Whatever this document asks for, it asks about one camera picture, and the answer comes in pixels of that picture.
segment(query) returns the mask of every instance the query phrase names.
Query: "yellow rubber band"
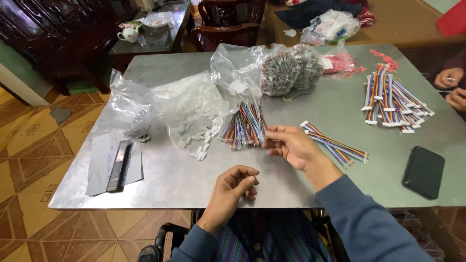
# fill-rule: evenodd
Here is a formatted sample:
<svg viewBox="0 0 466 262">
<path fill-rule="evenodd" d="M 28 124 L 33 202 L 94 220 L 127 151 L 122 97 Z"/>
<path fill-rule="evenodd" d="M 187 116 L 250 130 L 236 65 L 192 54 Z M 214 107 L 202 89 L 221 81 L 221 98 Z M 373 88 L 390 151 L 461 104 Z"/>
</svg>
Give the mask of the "yellow rubber band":
<svg viewBox="0 0 466 262">
<path fill-rule="evenodd" d="M 285 101 L 291 101 L 292 99 L 293 99 L 293 97 L 291 95 L 284 95 L 283 96 L 283 100 L 285 100 Z"/>
</svg>

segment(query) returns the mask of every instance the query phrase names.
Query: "hand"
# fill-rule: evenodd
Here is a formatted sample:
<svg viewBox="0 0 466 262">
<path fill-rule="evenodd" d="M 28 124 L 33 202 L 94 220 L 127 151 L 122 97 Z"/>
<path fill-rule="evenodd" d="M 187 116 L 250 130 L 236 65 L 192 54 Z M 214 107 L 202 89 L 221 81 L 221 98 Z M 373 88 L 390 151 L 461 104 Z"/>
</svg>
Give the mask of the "hand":
<svg viewBox="0 0 466 262">
<path fill-rule="evenodd" d="M 461 68 L 445 69 L 435 78 L 435 85 L 442 89 L 458 86 L 464 74 L 465 72 Z M 455 81 L 447 80 L 448 77 L 455 79 Z"/>
<path fill-rule="evenodd" d="M 466 90 L 457 88 L 453 90 L 450 94 L 445 96 L 445 100 L 449 103 L 454 109 L 458 111 L 466 111 Z"/>
<path fill-rule="evenodd" d="M 254 201 L 257 194 L 254 185 L 259 181 L 255 176 L 259 171 L 244 165 L 235 165 L 221 174 L 210 196 L 209 204 L 197 225 L 211 235 L 226 225 L 238 208 L 241 196 Z"/>
<path fill-rule="evenodd" d="M 282 156 L 294 168 L 304 171 L 316 191 L 339 179 L 343 173 L 299 127 L 274 125 L 265 131 L 262 147 L 267 154 Z"/>
</svg>

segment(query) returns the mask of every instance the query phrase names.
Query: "black smartphone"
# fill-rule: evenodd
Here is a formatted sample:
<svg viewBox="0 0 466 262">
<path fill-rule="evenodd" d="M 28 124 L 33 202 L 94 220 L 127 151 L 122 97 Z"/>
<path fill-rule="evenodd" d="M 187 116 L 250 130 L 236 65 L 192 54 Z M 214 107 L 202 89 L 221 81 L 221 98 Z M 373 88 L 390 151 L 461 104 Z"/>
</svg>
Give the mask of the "black smartphone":
<svg viewBox="0 0 466 262">
<path fill-rule="evenodd" d="M 415 146 L 404 171 L 404 187 L 433 200 L 439 197 L 445 158 L 423 147 Z"/>
</svg>

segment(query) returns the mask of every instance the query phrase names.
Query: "wooden table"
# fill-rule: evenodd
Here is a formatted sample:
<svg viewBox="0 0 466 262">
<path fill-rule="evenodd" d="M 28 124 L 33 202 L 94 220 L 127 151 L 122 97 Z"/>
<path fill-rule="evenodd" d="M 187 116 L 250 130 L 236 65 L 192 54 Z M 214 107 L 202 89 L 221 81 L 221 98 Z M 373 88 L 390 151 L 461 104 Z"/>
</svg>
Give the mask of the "wooden table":
<svg viewBox="0 0 466 262">
<path fill-rule="evenodd" d="M 133 57 L 137 55 L 156 55 L 181 52 L 181 41 L 186 25 L 190 20 L 191 2 L 189 0 L 166 1 L 158 12 L 173 12 L 175 27 L 150 28 L 143 25 L 139 35 L 143 35 L 147 45 L 119 40 L 109 52 L 113 58 L 112 67 L 124 73 Z M 146 13 L 139 12 L 134 20 L 143 18 Z"/>
<path fill-rule="evenodd" d="M 266 19 L 273 26 L 276 42 L 291 47 L 299 43 L 302 30 L 296 30 L 295 37 L 283 33 L 291 28 L 275 12 L 287 9 L 267 3 Z M 422 0 L 369 0 L 369 10 L 376 18 L 374 24 L 361 28 L 347 44 L 393 44 L 426 78 L 434 76 L 447 58 L 460 51 L 466 39 L 442 36 L 437 28 L 442 14 Z"/>
</svg>

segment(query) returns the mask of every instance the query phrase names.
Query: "chair back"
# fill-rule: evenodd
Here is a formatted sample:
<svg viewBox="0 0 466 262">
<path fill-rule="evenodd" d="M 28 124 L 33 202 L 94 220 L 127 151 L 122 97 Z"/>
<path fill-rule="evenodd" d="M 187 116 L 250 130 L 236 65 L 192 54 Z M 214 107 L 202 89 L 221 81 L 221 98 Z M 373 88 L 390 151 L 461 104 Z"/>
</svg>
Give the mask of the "chair back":
<svg viewBox="0 0 466 262">
<path fill-rule="evenodd" d="M 266 0 L 203 0 L 198 5 L 204 26 L 260 25 Z"/>
<path fill-rule="evenodd" d="M 232 27 L 195 27 L 191 37 L 198 52 L 213 52 L 221 43 L 251 47 L 256 44 L 259 24 L 248 23 Z"/>
</svg>

